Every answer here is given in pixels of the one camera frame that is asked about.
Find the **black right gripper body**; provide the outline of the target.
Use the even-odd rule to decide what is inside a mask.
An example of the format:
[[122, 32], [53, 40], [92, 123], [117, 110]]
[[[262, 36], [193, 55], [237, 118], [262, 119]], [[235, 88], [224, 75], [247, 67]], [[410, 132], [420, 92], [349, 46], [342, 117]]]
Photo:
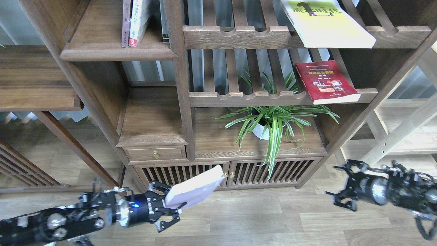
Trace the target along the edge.
[[351, 198], [381, 206], [387, 203], [387, 184], [385, 177], [357, 172], [349, 176], [345, 188]]

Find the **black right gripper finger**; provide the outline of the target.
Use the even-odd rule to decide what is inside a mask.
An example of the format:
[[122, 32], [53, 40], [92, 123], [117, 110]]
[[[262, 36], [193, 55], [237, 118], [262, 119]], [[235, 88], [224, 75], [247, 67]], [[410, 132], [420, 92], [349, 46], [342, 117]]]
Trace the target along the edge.
[[369, 165], [364, 161], [348, 159], [342, 166], [334, 166], [335, 169], [344, 170], [349, 176], [352, 175], [352, 167], [358, 167], [361, 172], [365, 172]]
[[[356, 191], [354, 190], [342, 190], [337, 194], [325, 191], [326, 194], [331, 195], [334, 200], [334, 205], [349, 209], [351, 211], [356, 211]], [[346, 198], [351, 198], [350, 201], [342, 203], [341, 201]]]

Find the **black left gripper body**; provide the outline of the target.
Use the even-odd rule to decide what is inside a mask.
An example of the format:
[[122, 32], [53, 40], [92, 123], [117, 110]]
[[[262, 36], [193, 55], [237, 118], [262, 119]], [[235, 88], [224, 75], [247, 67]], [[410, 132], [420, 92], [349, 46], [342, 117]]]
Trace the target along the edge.
[[159, 218], [164, 212], [159, 212], [156, 208], [165, 207], [164, 199], [165, 195], [155, 192], [124, 196], [115, 205], [106, 208], [106, 223], [112, 225], [119, 222], [124, 228], [151, 223], [160, 229]]

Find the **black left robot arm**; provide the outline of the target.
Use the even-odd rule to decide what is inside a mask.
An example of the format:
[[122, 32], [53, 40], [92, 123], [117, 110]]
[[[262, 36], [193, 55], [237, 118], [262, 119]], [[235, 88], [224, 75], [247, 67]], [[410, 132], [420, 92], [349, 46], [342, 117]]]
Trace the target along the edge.
[[42, 246], [70, 241], [75, 246], [91, 246], [90, 234], [105, 225], [118, 222], [129, 228], [144, 223], [155, 224], [162, 232], [180, 220], [183, 202], [175, 208], [165, 204], [170, 186], [152, 182], [143, 194], [131, 194], [116, 200], [128, 187], [84, 192], [81, 202], [67, 207], [52, 207], [35, 213], [1, 220], [2, 246]]

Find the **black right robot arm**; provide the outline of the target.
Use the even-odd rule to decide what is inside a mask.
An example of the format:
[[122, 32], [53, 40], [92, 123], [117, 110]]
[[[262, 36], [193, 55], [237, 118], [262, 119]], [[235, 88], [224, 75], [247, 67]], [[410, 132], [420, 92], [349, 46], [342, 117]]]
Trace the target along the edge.
[[407, 169], [395, 160], [392, 166], [373, 168], [363, 161], [348, 159], [337, 169], [344, 170], [348, 180], [344, 190], [329, 193], [334, 205], [356, 211], [358, 200], [379, 206], [389, 202], [415, 216], [417, 229], [424, 239], [435, 237], [436, 225], [426, 232], [422, 224], [423, 220], [436, 223], [437, 187], [434, 177]]

